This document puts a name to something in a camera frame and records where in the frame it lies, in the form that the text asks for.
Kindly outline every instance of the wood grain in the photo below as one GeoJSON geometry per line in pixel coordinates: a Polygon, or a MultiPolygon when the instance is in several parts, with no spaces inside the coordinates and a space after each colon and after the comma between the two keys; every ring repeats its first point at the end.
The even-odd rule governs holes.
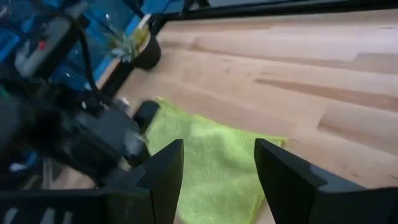
{"type": "MultiPolygon", "coordinates": [[[[398,10],[169,22],[162,58],[119,92],[287,136],[286,150],[369,188],[398,186],[398,10]]],[[[274,223],[268,206],[258,223],[274,223]]]]}

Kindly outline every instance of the black cable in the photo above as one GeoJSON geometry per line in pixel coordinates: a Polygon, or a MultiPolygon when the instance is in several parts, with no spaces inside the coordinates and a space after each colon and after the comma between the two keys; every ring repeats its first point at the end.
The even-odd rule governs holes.
{"type": "Polygon", "coordinates": [[[109,98],[105,97],[101,93],[101,91],[98,89],[98,87],[95,83],[93,71],[91,69],[90,51],[88,49],[85,31],[84,31],[84,28],[81,26],[81,24],[66,12],[60,11],[54,7],[44,6],[43,4],[39,3],[38,0],[29,0],[29,1],[36,9],[38,9],[46,14],[60,16],[64,19],[68,20],[68,22],[71,24],[71,26],[77,30],[78,36],[79,36],[79,41],[81,44],[81,51],[83,53],[83,61],[84,61],[85,70],[86,70],[86,72],[85,72],[86,79],[87,79],[91,89],[93,90],[94,94],[96,95],[96,97],[103,103],[106,103],[107,105],[111,105],[112,101],[109,98]]]}

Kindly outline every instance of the green microfiber cloth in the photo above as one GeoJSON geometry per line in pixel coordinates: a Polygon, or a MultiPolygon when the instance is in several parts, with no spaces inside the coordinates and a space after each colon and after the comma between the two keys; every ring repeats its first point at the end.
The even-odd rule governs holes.
{"type": "Polygon", "coordinates": [[[264,200],[254,140],[281,146],[286,138],[254,134],[189,115],[158,98],[160,110],[147,133],[155,154],[174,139],[184,140],[183,182],[178,214],[184,224],[254,223],[264,200]]]}

